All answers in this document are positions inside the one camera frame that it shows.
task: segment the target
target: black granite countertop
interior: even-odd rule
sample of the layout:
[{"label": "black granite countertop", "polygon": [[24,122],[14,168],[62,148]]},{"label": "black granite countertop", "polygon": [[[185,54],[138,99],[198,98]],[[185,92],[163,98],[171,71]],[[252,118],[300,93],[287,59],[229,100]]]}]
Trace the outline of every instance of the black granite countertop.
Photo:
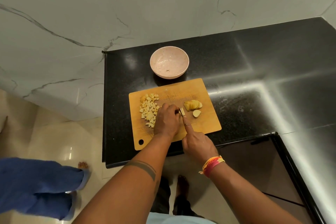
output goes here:
[{"label": "black granite countertop", "polygon": [[[106,52],[103,161],[107,168],[123,165],[137,154],[128,94],[156,86],[202,78],[222,126],[221,131],[208,134],[216,146],[275,131],[264,114],[260,93],[234,89],[250,69],[237,44],[241,31]],[[188,54],[189,68],[181,77],[166,80],[151,70],[149,59],[163,46],[176,46]],[[181,141],[173,142],[168,156],[182,153]]]}]

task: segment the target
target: foot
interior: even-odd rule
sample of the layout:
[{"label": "foot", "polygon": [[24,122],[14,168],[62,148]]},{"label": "foot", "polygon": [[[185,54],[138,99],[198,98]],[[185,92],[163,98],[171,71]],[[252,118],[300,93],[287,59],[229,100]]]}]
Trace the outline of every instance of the foot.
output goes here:
[{"label": "foot", "polygon": [[88,169],[89,165],[86,162],[78,162],[79,169]]},{"label": "foot", "polygon": [[177,178],[176,197],[183,195],[186,199],[189,193],[189,183],[186,177],[179,175]]}]

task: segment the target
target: beige tiled floor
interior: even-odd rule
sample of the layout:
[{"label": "beige tiled floor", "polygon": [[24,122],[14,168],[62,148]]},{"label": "beige tiled floor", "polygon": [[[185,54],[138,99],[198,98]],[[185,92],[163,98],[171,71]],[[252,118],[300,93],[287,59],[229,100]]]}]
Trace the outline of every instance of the beige tiled floor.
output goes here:
[{"label": "beige tiled floor", "polygon": [[[54,160],[62,165],[74,167],[79,161],[89,163],[92,175],[86,187],[80,191],[82,204],[76,215],[121,168],[106,169],[101,162],[102,118],[69,121],[44,108],[11,98],[1,91],[0,112],[5,112],[9,116],[8,127],[0,134],[0,158],[17,156]],[[233,144],[220,151],[235,170],[260,190],[301,202],[270,142],[255,146],[251,146],[249,142]],[[185,155],[166,159],[163,174],[171,181],[171,211],[177,175],[182,174],[190,182],[189,200],[197,214],[220,224],[237,224],[238,221],[226,201],[209,179],[198,174],[199,169],[200,167]],[[291,213],[303,223],[310,223],[305,210],[300,206],[293,206],[281,200],[277,200],[277,203],[291,210]],[[0,223],[65,224],[67,222],[9,212],[0,215]]]}]

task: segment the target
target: forearm tattoo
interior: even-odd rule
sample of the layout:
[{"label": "forearm tattoo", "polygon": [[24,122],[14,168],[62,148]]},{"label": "forearm tattoo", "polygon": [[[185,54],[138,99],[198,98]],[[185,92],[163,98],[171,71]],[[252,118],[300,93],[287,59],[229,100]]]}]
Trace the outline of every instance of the forearm tattoo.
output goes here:
[{"label": "forearm tattoo", "polygon": [[149,176],[153,179],[153,181],[155,181],[156,171],[151,165],[147,164],[146,162],[139,160],[131,160],[126,164],[126,166],[135,166],[145,170],[149,174]]}]

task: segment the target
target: pink bowl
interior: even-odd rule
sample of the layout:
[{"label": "pink bowl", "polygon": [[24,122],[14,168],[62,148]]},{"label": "pink bowl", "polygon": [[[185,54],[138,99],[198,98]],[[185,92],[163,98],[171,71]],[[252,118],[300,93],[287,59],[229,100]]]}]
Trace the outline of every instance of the pink bowl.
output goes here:
[{"label": "pink bowl", "polygon": [[153,72],[164,79],[175,79],[183,75],[189,66],[187,53],[174,46],[157,49],[150,57]]}]

